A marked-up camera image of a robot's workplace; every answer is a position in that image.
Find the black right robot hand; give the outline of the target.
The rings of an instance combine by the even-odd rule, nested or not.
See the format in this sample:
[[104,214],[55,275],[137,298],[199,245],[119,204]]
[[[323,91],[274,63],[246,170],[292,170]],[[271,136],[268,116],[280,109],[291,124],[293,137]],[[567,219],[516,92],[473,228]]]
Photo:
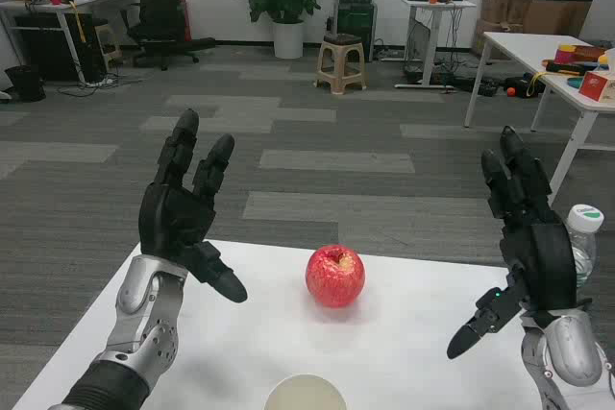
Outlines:
[[539,158],[521,136],[506,126],[500,136],[502,154],[481,155],[488,204],[503,221],[500,249],[508,268],[507,287],[488,290],[474,316],[454,335],[447,356],[455,359],[485,334],[497,333],[521,310],[546,327],[558,310],[577,302],[577,272],[568,230],[549,205],[552,194]]

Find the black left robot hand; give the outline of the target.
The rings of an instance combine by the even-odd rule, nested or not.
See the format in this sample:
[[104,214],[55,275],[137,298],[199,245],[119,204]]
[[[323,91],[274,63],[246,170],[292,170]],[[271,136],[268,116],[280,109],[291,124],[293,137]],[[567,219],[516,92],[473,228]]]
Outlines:
[[145,254],[166,259],[209,284],[230,301],[242,303],[247,290],[221,253],[205,240],[215,218],[214,199],[234,150],[234,138],[222,135],[195,171],[192,189],[183,186],[197,141],[199,115],[185,110],[166,138],[158,171],[145,189],[138,231]]

